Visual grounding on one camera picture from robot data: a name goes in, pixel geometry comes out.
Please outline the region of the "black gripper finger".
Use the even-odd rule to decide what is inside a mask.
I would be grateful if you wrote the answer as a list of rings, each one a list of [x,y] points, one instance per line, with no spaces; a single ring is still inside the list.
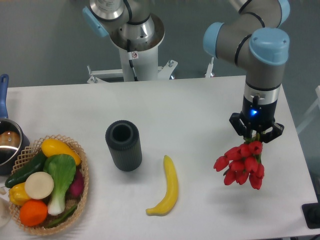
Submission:
[[[232,113],[229,122],[239,136],[244,138],[251,137],[251,123],[244,118],[242,113]]]
[[[271,131],[260,135],[260,141],[262,143],[269,143],[269,142],[273,141],[274,139],[280,137],[283,134],[284,129],[285,129],[284,125],[275,122],[272,125]]]

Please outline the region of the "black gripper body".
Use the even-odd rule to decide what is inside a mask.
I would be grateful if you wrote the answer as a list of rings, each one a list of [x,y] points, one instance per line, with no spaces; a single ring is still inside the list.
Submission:
[[[252,102],[244,97],[240,119],[251,130],[265,131],[271,128],[275,122],[276,106],[277,101],[254,106]]]

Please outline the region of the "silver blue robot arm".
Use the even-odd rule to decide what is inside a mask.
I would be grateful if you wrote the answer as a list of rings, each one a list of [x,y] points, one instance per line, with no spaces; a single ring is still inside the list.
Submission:
[[[203,36],[203,49],[246,71],[242,110],[229,121],[244,139],[255,132],[261,142],[269,143],[284,131],[275,111],[290,47],[290,38],[280,26],[290,15],[290,3],[232,0],[230,4],[239,18],[231,24],[211,24]]]

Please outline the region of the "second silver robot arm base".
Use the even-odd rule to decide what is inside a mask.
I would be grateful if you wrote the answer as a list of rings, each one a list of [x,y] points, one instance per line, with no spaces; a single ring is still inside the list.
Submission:
[[[120,49],[142,52],[157,47],[165,36],[161,19],[149,0],[91,0],[82,15],[99,37],[110,37]]]

